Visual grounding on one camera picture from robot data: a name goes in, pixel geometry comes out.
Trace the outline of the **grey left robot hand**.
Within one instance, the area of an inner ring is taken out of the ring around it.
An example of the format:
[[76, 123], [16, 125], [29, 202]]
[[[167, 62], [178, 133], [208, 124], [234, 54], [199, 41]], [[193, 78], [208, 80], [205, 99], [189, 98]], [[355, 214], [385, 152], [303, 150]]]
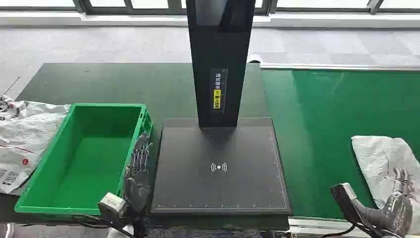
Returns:
[[146, 131], [139, 135], [131, 153], [131, 161], [126, 167], [124, 199], [137, 213], [144, 210], [151, 192], [147, 166], [151, 146], [149, 138], [150, 135]]

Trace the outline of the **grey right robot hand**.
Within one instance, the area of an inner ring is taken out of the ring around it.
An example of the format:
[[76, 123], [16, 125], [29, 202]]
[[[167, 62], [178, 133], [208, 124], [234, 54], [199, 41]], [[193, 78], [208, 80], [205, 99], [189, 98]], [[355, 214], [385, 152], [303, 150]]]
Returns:
[[363, 225], [362, 230], [372, 238], [403, 238], [411, 227], [413, 207], [408, 197], [408, 172], [398, 167], [393, 171], [393, 191], [383, 208], [369, 208], [357, 199], [352, 200]]

